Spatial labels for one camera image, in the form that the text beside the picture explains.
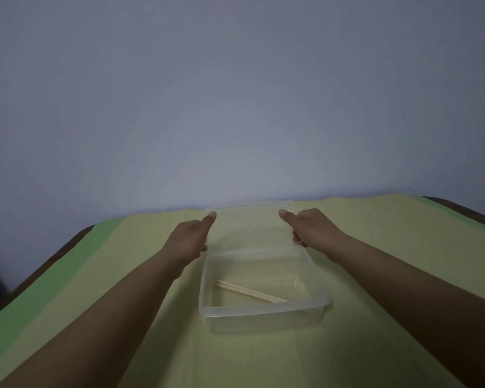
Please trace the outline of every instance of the hand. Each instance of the hand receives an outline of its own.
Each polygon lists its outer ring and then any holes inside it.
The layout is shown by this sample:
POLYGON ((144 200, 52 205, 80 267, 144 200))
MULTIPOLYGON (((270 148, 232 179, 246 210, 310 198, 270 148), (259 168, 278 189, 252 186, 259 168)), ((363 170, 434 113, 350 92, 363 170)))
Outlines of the hand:
POLYGON ((341 243, 350 238, 317 208, 300 211, 297 215, 281 209, 278 215, 293 228, 293 241, 323 254, 336 253, 341 243))
POLYGON ((207 250, 208 231, 216 220, 217 214, 212 211, 202 220, 189 220, 176 226, 162 248, 162 252, 178 263, 180 269, 197 259, 201 252, 207 250))

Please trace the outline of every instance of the gray wall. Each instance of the gray wall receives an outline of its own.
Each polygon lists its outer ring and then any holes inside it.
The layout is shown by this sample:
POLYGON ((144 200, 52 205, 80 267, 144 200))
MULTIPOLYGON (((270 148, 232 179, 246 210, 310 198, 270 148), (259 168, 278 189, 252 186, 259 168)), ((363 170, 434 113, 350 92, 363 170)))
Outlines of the gray wall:
POLYGON ((0 0, 0 277, 129 213, 485 213, 485 0, 0 0))

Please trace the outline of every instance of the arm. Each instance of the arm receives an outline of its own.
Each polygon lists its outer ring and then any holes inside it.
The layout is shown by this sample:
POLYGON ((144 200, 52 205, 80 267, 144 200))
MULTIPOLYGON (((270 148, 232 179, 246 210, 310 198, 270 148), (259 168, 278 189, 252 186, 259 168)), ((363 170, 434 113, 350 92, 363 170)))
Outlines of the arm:
POLYGON ((293 240, 341 265, 467 386, 485 386, 485 300, 340 231, 318 209, 280 217, 293 240))
POLYGON ((164 247, 127 274, 0 383, 9 387, 115 387, 172 282, 206 250, 216 214, 180 223, 164 247))

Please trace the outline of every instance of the transparent lid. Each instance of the transparent lid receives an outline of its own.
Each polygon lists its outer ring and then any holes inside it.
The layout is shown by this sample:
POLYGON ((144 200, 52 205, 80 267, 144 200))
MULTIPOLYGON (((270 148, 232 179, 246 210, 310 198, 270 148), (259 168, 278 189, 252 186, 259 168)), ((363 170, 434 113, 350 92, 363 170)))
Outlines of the transparent lid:
POLYGON ((291 226, 278 216, 279 209, 291 211, 292 208, 292 200, 207 208, 206 214, 217 213, 208 233, 208 254, 292 246, 291 226))

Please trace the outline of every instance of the chopstick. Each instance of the chopstick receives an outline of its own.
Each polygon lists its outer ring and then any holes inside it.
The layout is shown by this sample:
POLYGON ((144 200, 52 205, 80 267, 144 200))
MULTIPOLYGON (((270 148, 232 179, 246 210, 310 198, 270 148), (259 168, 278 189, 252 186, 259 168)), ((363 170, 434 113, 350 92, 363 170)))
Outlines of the chopstick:
POLYGON ((259 291, 246 289, 245 287, 233 285, 231 283, 225 282, 224 280, 216 280, 214 285, 217 286, 217 287, 220 287, 222 289, 231 290, 231 291, 234 291, 234 292, 240 293, 240 294, 246 294, 246 295, 249 295, 251 297, 258 298, 260 300, 264 300, 264 301, 268 301, 268 302, 274 302, 274 303, 276 303, 276 302, 288 302, 288 300, 284 300, 282 298, 278 298, 278 297, 275 297, 273 295, 260 293, 259 291))

